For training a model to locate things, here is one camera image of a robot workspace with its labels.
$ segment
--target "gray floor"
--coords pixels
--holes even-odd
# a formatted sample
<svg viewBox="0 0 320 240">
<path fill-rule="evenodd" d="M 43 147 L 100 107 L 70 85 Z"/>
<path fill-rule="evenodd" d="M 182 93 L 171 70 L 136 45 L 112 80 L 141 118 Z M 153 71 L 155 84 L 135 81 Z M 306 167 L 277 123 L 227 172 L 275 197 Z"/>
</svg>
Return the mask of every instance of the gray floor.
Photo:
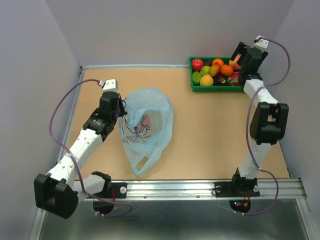
<svg viewBox="0 0 320 240">
<path fill-rule="evenodd" d="M 270 200 L 253 200 L 251 212 Z M 139 201 L 119 218 L 94 215 L 92 201 L 79 204 L 69 219 L 47 213 L 41 240 L 307 240 L 295 199 L 278 200 L 266 213 L 241 216 L 225 200 Z"/>
</svg>

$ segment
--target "green apple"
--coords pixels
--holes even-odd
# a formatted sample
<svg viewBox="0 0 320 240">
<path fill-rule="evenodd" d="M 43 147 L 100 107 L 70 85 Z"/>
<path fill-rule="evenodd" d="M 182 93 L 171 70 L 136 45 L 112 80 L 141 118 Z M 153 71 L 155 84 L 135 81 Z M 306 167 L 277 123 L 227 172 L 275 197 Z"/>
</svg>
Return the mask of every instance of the green apple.
<svg viewBox="0 0 320 240">
<path fill-rule="evenodd" d="M 203 66 L 200 71 L 201 75 L 207 75 L 210 73 L 210 66 Z"/>
</svg>

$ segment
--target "table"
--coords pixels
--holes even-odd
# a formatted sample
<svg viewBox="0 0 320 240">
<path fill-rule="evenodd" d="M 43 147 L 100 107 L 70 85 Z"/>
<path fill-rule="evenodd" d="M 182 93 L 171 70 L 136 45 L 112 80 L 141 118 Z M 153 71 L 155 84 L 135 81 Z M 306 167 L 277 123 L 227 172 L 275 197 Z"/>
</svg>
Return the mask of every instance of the table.
<svg viewBox="0 0 320 240">
<path fill-rule="evenodd" d="M 134 175 L 116 127 L 86 162 L 81 170 L 84 177 L 100 171 L 117 180 L 230 179 L 248 152 L 245 121 L 250 98 L 245 93 L 194 93 L 188 69 L 88 69 L 84 79 L 117 79 L 123 99 L 140 88 L 156 87 L 174 107 L 171 142 L 152 169 Z M 69 147 L 99 106 L 101 94 L 96 83 L 82 86 Z M 279 144 L 267 154 L 262 168 L 277 178 L 289 178 Z M 266 173 L 258 177 L 270 178 Z"/>
</svg>

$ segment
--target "lime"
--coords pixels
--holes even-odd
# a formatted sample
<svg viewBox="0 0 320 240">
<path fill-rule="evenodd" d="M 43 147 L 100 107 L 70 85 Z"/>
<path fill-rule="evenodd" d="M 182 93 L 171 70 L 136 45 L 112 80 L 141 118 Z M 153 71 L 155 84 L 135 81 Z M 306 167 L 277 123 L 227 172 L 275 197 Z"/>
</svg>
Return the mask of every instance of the lime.
<svg viewBox="0 0 320 240">
<path fill-rule="evenodd" d="M 199 84 L 201 78 L 202 78 L 202 75 L 201 75 L 201 73 L 198 72 L 198 71 L 195 71 L 195 72 L 192 74 L 192 80 L 193 80 L 193 83 L 194 83 L 194 84 Z"/>
</svg>

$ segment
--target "red apple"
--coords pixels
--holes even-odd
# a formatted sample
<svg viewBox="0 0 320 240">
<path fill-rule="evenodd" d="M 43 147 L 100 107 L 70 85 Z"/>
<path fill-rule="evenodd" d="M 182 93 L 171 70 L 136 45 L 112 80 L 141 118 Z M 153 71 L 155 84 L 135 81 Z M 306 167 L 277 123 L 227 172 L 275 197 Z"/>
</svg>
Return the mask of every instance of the red apple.
<svg viewBox="0 0 320 240">
<path fill-rule="evenodd" d="M 204 61 L 202 61 L 200 58 L 195 58 L 191 62 L 192 70 L 197 72 L 200 72 L 204 65 Z"/>
</svg>

